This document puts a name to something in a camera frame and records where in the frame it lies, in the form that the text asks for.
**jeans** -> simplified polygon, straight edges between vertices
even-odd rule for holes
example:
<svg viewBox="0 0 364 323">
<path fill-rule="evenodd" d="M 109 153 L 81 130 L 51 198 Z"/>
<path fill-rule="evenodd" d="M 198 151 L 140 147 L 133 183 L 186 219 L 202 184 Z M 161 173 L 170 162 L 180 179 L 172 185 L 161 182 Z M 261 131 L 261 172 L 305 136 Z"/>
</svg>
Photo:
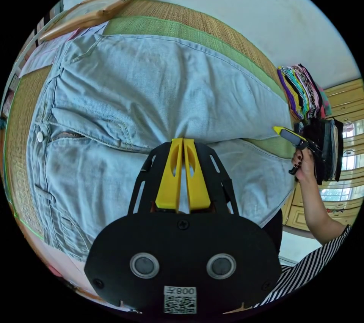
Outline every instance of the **jeans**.
<svg viewBox="0 0 364 323">
<path fill-rule="evenodd" d="M 148 153 L 177 137 L 215 149 L 239 214 L 263 227 L 293 188 L 290 160 L 240 138 L 276 137 L 276 125 L 290 128 L 288 105 L 247 69 L 199 44 L 97 34 L 62 44 L 27 143 L 45 242 L 85 261 L 97 234 L 127 214 Z M 184 179 L 180 210 L 188 212 Z"/>
</svg>

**qr code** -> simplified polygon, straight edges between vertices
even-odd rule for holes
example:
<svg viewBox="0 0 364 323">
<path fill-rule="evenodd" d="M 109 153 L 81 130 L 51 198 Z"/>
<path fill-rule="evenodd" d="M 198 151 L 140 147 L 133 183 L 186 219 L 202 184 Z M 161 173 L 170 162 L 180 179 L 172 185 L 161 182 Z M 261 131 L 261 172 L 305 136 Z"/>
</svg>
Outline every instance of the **qr code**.
<svg viewBox="0 0 364 323">
<path fill-rule="evenodd" d="M 196 297 L 165 295 L 164 312 L 173 314 L 196 314 Z"/>
</svg>

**hand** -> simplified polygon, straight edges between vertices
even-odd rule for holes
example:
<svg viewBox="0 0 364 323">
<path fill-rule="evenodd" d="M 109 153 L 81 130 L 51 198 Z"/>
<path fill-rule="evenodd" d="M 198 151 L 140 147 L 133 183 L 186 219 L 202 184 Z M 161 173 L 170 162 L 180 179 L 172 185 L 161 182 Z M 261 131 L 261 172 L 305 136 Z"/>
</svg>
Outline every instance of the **hand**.
<svg viewBox="0 0 364 323">
<path fill-rule="evenodd" d="M 300 182 L 315 179 L 314 157 L 310 149 L 305 148 L 302 151 L 296 149 L 292 165 L 300 167 L 296 172 L 296 177 Z"/>
</svg>

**folded clothes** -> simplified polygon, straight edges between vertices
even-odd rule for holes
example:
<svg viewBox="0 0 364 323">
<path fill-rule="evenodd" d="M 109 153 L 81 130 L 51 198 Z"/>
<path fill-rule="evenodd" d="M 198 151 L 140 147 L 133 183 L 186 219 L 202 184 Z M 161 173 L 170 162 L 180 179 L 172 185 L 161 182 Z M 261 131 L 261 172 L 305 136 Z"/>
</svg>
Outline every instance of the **folded clothes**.
<svg viewBox="0 0 364 323">
<path fill-rule="evenodd" d="M 331 114 L 327 96 L 302 64 L 280 66 L 277 72 L 294 118 L 321 119 Z"/>
<path fill-rule="evenodd" d="M 343 155 L 343 124 L 337 120 L 307 119 L 294 125 L 297 134 L 315 142 L 322 150 L 322 157 L 314 155 L 315 177 L 322 181 L 339 181 Z"/>
</svg>

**striped shirt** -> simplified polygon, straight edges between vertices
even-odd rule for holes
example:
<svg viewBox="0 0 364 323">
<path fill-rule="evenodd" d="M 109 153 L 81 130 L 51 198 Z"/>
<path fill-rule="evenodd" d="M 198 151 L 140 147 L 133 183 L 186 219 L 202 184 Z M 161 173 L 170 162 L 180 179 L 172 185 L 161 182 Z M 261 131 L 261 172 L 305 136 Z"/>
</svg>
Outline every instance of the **striped shirt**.
<svg viewBox="0 0 364 323">
<path fill-rule="evenodd" d="M 341 236 L 308 254 L 295 266 L 282 266 L 282 274 L 269 295 L 254 308 L 279 299 L 302 287 L 313 279 L 331 260 L 345 241 L 351 227 L 348 225 Z"/>
</svg>

